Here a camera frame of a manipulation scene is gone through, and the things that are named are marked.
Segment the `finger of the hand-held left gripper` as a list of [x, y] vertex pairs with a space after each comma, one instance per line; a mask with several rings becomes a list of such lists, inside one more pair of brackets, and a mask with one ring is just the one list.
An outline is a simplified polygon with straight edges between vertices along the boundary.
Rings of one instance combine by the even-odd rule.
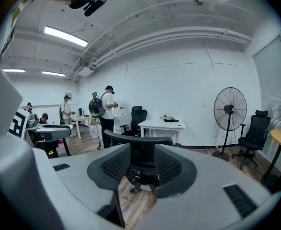
[[50, 125], [39, 124], [34, 131], [37, 134], [43, 134], [46, 142], [53, 142], [60, 139], [65, 139], [71, 135], [70, 125]]

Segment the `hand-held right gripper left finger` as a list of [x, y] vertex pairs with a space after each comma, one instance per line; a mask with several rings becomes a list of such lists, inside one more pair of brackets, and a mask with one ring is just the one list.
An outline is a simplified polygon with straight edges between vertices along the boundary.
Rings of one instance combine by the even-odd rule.
[[48, 159], [33, 149], [38, 197], [35, 230], [119, 230], [125, 227], [118, 186], [130, 165], [129, 145]]

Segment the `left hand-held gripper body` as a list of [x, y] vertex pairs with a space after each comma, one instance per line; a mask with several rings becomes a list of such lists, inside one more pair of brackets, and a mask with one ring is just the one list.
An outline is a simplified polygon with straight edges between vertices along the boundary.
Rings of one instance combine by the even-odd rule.
[[9, 133], [25, 139], [26, 132], [36, 130], [38, 125], [39, 121], [36, 114], [31, 114], [19, 107], [12, 120]]

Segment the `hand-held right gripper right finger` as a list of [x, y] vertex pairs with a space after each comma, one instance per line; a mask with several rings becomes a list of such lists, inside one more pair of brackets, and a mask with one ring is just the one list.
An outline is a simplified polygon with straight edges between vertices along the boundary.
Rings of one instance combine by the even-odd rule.
[[157, 201], [135, 230], [254, 230], [281, 199], [224, 160], [156, 145]]

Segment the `black mesh office chair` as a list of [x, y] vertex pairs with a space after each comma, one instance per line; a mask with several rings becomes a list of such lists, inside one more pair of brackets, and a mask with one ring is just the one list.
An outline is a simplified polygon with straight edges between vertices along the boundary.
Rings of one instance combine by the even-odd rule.
[[182, 145], [174, 143], [169, 137], [142, 138], [120, 135], [110, 130], [104, 134], [111, 138], [111, 146], [130, 144], [130, 167], [125, 176], [133, 185], [130, 193], [154, 191], [159, 186], [158, 172], [154, 162], [154, 148], [156, 144], [169, 145], [181, 148]]

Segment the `light wooden table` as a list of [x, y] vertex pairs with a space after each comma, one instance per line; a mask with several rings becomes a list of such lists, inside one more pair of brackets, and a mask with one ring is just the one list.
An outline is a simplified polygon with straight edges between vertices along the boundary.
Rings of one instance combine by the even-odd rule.
[[72, 116], [71, 120], [74, 121], [76, 123], [76, 127], [77, 127], [77, 134], [78, 134], [78, 138], [81, 139], [81, 135], [80, 135], [80, 129], [79, 129], [79, 122], [86, 122], [87, 123], [87, 127], [90, 133], [90, 121], [91, 121], [91, 116]]

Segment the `group of clear water jugs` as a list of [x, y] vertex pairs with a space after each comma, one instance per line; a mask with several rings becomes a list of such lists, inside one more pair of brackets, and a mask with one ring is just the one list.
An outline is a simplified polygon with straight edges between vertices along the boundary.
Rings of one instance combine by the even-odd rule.
[[92, 138], [102, 138], [101, 135], [101, 124], [100, 122], [97, 123], [90, 123], [90, 135]]

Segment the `white water dispenser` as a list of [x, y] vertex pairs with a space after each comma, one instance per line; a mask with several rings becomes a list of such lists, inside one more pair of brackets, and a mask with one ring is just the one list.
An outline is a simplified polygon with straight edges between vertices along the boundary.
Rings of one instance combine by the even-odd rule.
[[114, 133], [122, 134], [124, 133], [123, 125], [128, 125], [127, 115], [117, 115], [114, 117]]

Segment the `white desk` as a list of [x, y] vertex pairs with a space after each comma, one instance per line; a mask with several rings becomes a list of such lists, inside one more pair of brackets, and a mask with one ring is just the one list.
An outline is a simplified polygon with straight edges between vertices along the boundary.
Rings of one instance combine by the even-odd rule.
[[186, 125], [183, 121], [178, 122], [165, 122], [162, 119], [147, 119], [138, 124], [140, 126], [141, 137], [145, 137], [145, 129], [148, 129], [149, 137], [151, 137], [151, 130], [167, 130], [167, 131], [176, 131], [176, 143], [180, 143], [180, 133], [186, 128]]

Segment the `black green backpack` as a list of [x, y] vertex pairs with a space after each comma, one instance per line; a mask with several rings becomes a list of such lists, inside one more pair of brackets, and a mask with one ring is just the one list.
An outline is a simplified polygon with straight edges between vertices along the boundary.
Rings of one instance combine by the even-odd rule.
[[91, 117], [100, 119], [105, 113], [102, 100], [98, 97], [93, 98], [89, 103], [89, 111]]

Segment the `black highback office chair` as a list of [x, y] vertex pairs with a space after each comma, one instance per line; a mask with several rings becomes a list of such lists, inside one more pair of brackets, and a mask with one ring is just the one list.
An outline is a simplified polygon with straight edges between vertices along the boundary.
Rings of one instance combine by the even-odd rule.
[[128, 125], [122, 125], [120, 128], [124, 129], [122, 135], [141, 137], [141, 128], [138, 125], [139, 123], [146, 120], [147, 110], [143, 110], [142, 106], [134, 106], [131, 110], [131, 125], [129, 130], [127, 130]]
[[245, 124], [240, 124], [241, 137], [238, 139], [240, 146], [244, 147], [245, 150], [239, 150], [238, 153], [233, 154], [231, 158], [234, 157], [243, 157], [244, 160], [241, 162], [239, 169], [242, 170], [246, 160], [250, 160], [255, 167], [257, 167], [257, 162], [254, 160], [255, 151], [262, 150], [266, 142], [269, 130], [271, 118], [268, 116], [267, 111], [257, 110], [254, 115], [251, 117], [250, 127], [245, 136], [243, 136]]

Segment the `white ceiling air conditioner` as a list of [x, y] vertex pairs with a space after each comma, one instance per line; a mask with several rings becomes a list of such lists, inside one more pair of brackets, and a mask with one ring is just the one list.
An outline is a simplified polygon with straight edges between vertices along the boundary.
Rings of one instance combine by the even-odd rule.
[[87, 77], [91, 75], [94, 70], [92, 67], [89, 67], [87, 65], [82, 64], [81, 62], [78, 63], [74, 68], [73, 68], [73, 73], [82, 77]]

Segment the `person's white knit top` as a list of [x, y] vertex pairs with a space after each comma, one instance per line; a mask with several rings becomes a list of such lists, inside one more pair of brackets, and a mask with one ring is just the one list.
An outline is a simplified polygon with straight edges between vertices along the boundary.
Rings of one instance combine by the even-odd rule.
[[17, 18], [28, 4], [29, 0], [4, 0], [1, 11], [4, 18], [0, 25], [0, 55], [9, 44], [9, 37], [13, 34]]

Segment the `white ceiling pipe bundle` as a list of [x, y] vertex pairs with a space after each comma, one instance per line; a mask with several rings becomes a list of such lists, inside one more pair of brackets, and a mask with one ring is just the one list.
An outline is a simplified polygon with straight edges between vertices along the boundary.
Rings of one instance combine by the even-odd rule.
[[127, 53], [142, 49], [144, 47], [173, 40], [191, 38], [221, 39], [247, 46], [253, 41], [251, 36], [229, 30], [228, 28], [222, 29], [217, 27], [186, 26], [163, 29], [134, 38], [117, 47], [111, 47], [100, 57], [93, 55], [88, 60], [85, 60], [84, 57], [79, 57], [71, 69], [71, 75], [72, 78], [75, 78], [76, 75], [78, 75], [85, 67], [89, 68], [90, 70], [95, 70], [116, 57], [123, 56]]

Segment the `black pedestal fan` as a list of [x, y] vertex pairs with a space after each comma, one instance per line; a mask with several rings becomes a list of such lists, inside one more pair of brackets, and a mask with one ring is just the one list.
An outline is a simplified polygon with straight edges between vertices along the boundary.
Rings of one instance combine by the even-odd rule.
[[212, 156], [229, 161], [229, 155], [225, 152], [229, 132], [240, 127], [246, 114], [247, 103], [239, 89], [227, 87], [219, 92], [214, 102], [214, 117], [217, 125], [225, 131], [225, 140], [219, 151], [213, 152]]

